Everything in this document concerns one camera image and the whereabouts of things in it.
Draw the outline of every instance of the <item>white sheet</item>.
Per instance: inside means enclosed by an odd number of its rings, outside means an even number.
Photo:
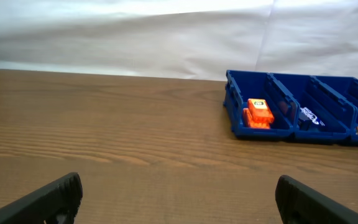
[[[227,69],[358,78],[358,1],[0,0],[0,68],[207,80],[225,80]]]

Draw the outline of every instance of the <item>orange package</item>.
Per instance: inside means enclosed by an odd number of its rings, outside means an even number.
[[[268,123],[258,123],[252,120],[251,113],[247,108],[242,110],[242,115],[244,117],[244,121],[247,121],[249,128],[263,128],[263,129],[270,129],[270,125]]]
[[[248,109],[251,113],[252,120],[257,123],[273,123],[274,116],[270,111],[265,100],[248,99]]]

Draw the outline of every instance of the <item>brown table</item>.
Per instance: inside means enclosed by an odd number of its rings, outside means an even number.
[[[358,212],[358,147],[240,141],[224,82],[0,70],[0,207],[76,171],[77,223],[281,223],[288,174]]]

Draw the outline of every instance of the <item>wooden table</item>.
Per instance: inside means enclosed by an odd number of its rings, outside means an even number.
[[[75,171],[77,223],[281,223],[288,174],[358,212],[358,147],[236,140],[224,82],[0,70],[0,207]]]

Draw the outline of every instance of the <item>wood grain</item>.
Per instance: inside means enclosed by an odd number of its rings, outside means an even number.
[[[358,147],[240,141],[224,82],[0,70],[0,207],[70,171],[77,223],[280,223],[288,174],[358,212]]]

